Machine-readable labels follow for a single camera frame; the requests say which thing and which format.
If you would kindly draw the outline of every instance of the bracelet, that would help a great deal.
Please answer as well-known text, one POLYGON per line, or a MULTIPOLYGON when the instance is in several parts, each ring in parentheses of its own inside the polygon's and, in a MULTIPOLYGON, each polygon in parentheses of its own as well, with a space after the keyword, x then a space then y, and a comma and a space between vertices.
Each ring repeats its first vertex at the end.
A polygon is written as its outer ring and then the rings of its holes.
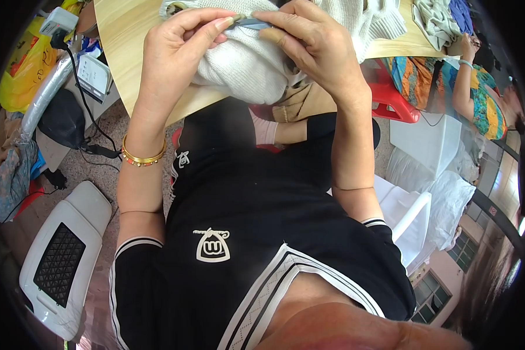
POLYGON ((132 165, 136 165, 136 166, 150 166, 154 163, 157 163, 161 157, 163 157, 163 155, 165 154, 165 150, 167 148, 167 141, 165 139, 163 139, 163 148, 161 149, 161 152, 158 153, 156 156, 152 157, 152 158, 137 158, 133 155, 131 155, 127 150, 126 150, 126 134, 125 136, 123 137, 122 139, 122 142, 123 142, 123 146, 122 146, 122 156, 123 158, 126 159, 126 161, 129 163, 129 164, 132 164, 132 165))
POLYGON ((474 69, 474 67, 471 65, 471 63, 467 60, 461 59, 459 60, 459 64, 466 64, 467 66, 471 67, 471 69, 474 69))

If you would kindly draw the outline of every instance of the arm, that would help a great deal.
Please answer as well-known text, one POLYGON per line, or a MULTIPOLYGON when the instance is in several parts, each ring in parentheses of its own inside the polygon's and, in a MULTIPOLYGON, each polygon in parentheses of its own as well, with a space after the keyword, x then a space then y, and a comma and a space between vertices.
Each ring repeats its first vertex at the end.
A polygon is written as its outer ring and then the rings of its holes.
POLYGON ((382 218, 373 188, 371 90, 358 65, 350 34, 306 0, 293 0, 279 11, 254 12, 253 16, 284 29, 264 29, 259 37, 282 47, 297 67, 336 102, 338 113, 331 155, 333 196, 355 220, 382 218))
MULTIPOLYGON (((160 152, 167 117, 204 53, 225 41, 221 33, 233 22, 233 15, 216 8, 187 10, 150 29, 144 40, 140 91, 126 136, 130 154, 150 158, 160 152)), ((117 187, 121 212, 117 247, 138 236, 164 242, 162 166, 161 161, 147 167, 123 162, 117 187)))
MULTIPOLYGON (((479 44, 476 38, 471 39, 469 34, 464 33, 461 41, 461 49, 463 51, 461 59, 472 64, 475 53, 478 51, 477 45, 479 44)), ((470 122, 473 121, 474 117, 474 102, 470 98, 472 71, 473 69, 468 64, 462 63, 453 87, 453 108, 455 108, 457 113, 469 119, 470 122)))

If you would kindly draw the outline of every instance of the gold bangle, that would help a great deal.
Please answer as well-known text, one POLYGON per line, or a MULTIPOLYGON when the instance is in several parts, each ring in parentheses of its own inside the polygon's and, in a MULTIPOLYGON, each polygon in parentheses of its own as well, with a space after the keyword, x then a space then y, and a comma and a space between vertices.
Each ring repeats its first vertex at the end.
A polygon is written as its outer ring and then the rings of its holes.
POLYGON ((123 156, 123 158, 125 158, 126 161, 129 164, 136 165, 138 167, 140 167, 140 166, 150 166, 152 164, 157 163, 163 157, 163 155, 165 154, 165 150, 167 149, 167 141, 165 139, 163 139, 163 148, 161 149, 161 152, 158 153, 156 156, 154 156, 152 158, 137 158, 137 157, 131 155, 126 150, 126 134, 125 134, 125 136, 123 136, 122 142, 123 142, 123 146, 122 146, 122 152, 123 152, 122 156, 123 156))

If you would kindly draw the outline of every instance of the black t-shirt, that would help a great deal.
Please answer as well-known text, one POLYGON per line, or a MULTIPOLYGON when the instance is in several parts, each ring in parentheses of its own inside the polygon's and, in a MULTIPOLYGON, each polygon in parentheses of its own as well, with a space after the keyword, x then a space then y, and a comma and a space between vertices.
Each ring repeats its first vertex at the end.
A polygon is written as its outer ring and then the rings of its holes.
POLYGON ((412 316, 414 291, 383 220, 357 222, 327 193, 231 163, 187 186, 163 246, 136 237, 116 252, 120 347, 252 349, 299 272, 318 273, 375 315, 412 316))

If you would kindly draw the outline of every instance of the hand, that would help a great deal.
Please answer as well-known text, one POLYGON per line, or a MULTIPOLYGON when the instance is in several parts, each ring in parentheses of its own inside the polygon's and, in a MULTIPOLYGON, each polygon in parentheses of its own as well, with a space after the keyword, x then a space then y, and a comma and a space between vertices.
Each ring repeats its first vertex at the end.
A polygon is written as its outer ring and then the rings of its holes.
POLYGON ((226 41, 235 12, 221 8, 182 10, 150 29, 144 39, 140 92, 134 110, 165 123, 193 79, 202 56, 226 41))
POLYGON ((337 104, 360 97, 371 103, 371 91, 358 65, 350 33, 317 5, 292 0, 279 11, 253 12, 252 16, 283 29, 263 29, 259 38, 281 46, 337 104))
POLYGON ((461 50, 463 51, 462 59, 472 63, 478 49, 480 49, 480 40, 464 33, 463 38, 461 39, 461 50))

